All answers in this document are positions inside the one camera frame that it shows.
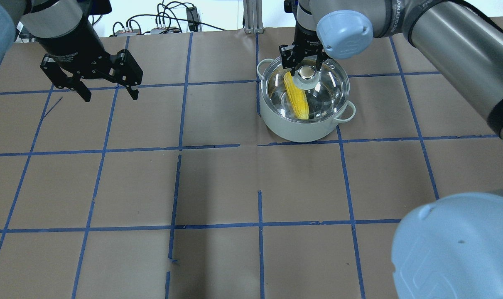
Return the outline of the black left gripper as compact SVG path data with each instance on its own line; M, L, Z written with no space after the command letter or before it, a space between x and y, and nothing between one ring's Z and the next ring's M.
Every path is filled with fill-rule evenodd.
M105 79L125 87L132 100L139 98L143 70L127 49L108 53L88 19L80 19L65 34L40 39L46 54L41 70L59 89L75 91L84 102L92 93L82 79Z

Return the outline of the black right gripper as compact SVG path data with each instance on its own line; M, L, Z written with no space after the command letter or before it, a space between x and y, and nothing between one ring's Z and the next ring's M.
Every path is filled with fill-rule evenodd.
M320 71L323 63L329 59L324 52L322 42L314 30L306 29L302 25L296 25L294 30L294 40L291 45L280 45L280 60L283 69L294 75L295 68L304 59L316 56L316 71Z

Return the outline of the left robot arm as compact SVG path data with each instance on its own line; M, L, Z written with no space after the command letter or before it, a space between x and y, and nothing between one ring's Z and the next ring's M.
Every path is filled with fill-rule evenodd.
M84 80L104 79L125 87L137 100L143 70L129 50L108 53L89 19L111 11L108 0L0 0L0 61L21 23L46 51L40 69L54 87L90 102Z

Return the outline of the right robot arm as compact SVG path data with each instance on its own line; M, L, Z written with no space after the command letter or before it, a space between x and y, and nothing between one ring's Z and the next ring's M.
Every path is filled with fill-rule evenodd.
M279 47L296 85L303 59L347 59L371 38L403 34L503 141L503 29L465 0L286 0L296 19ZM400 299L503 299L503 189L409 212L392 244Z

